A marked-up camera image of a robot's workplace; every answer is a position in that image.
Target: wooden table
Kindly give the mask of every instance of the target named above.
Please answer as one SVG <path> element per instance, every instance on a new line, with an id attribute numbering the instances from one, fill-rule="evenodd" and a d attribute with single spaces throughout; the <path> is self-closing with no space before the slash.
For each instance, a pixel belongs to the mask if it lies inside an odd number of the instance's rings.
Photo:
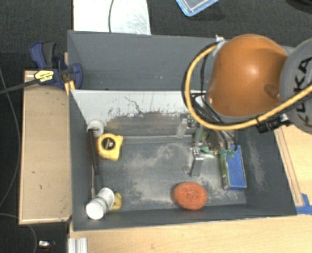
<path id="1" fill-rule="evenodd" d="M 65 92 L 53 87 L 25 89 L 20 224 L 66 221 L 71 215 L 66 103 Z M 295 201 L 300 201 L 299 184 L 312 204 L 312 136 L 294 126 L 284 127 L 276 134 L 280 142 L 281 138 L 286 139 L 287 145 L 280 145 L 280 150 L 288 151 L 293 162 L 298 183 L 295 183 L 293 168 L 289 166 L 287 172 L 295 190 Z M 71 227 L 70 237 L 87 237 L 90 253 L 305 253 L 312 252 L 312 216 L 80 232 L 73 232 Z"/>

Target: yellow cable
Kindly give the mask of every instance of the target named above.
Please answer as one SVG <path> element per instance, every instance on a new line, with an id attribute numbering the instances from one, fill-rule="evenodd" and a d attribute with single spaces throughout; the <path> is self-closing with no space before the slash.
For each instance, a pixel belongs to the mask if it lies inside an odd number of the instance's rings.
<path id="1" fill-rule="evenodd" d="M 213 45 L 213 46 L 207 48 L 205 51 L 201 52 L 193 60 L 193 62 L 191 63 L 191 65 L 189 66 L 189 68 L 187 70 L 187 75 L 186 75 L 186 79 L 185 79 L 185 98 L 186 98 L 186 105 L 187 105 L 188 111 L 190 112 L 192 117 L 199 124 L 201 124 L 203 127 L 206 127 L 208 129 L 212 129 L 212 130 L 216 130 L 216 131 L 245 129 L 245 128 L 248 128 L 248 127 L 251 127 L 251 126 L 254 126 L 254 125 L 258 124 L 259 122 L 263 122 L 263 121 L 267 120 L 268 118 L 274 116 L 275 114 L 281 112 L 282 110 L 292 106 L 293 104 L 295 104 L 296 102 L 298 102 L 302 98 L 308 96 L 312 92 L 312 85 L 310 85 L 309 87 L 307 87 L 306 89 L 302 90 L 298 94 L 296 94 L 296 95 L 292 96 L 291 98 L 289 98 L 288 100 L 282 102 L 280 105 L 278 105 L 274 109 L 272 109 L 272 110 L 270 110 L 270 111 L 268 111 L 268 112 L 258 116 L 257 118 L 251 119 L 249 121 L 245 121 L 245 122 L 241 122 L 241 123 L 237 123 L 237 124 L 232 124 L 232 125 L 217 125 L 217 124 L 208 123 L 208 122 L 204 121 L 203 119 L 201 119 L 195 113 L 195 111 L 193 109 L 192 102 L 191 102 L 191 97 L 190 97 L 191 77 L 192 77 L 192 74 L 193 74 L 193 70 L 197 66 L 197 63 L 201 59 L 203 59 L 206 55 L 211 53 L 216 47 L 217 47 L 217 45 Z"/>

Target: white paper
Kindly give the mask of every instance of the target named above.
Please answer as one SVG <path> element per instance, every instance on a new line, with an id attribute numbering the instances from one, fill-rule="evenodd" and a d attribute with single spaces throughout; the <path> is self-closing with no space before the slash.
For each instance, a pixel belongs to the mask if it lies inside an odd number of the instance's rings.
<path id="1" fill-rule="evenodd" d="M 112 0 L 73 0 L 75 31 L 108 32 Z M 111 10 L 111 31 L 150 35 L 146 0 L 115 0 Z"/>

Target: bin floor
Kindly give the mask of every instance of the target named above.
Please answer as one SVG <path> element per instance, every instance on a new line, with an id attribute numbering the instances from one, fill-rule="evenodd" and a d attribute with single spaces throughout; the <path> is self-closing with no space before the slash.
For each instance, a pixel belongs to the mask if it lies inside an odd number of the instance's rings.
<path id="1" fill-rule="evenodd" d="M 190 177 L 191 140 L 176 137 L 133 137 L 124 142 L 118 161 L 101 159 L 103 187 L 122 194 L 120 211 L 171 209 L 171 191 L 180 182 L 195 181 L 208 194 L 207 206 L 246 203 L 243 191 L 222 188 L 218 157 L 206 155 L 201 175 Z"/>

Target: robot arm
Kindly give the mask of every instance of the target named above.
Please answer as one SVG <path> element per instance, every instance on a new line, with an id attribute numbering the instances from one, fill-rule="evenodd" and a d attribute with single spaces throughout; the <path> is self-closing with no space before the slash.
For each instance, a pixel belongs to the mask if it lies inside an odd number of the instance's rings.
<path id="1" fill-rule="evenodd" d="M 192 117 L 212 130 L 238 130 L 287 119 L 312 134 L 312 39 L 287 56 L 275 42 L 243 35 L 224 44 L 213 64 L 206 95 L 207 108 L 223 124 L 202 119 L 195 111 L 190 79 L 196 64 L 216 46 L 201 52 L 185 76 L 185 103 Z"/>

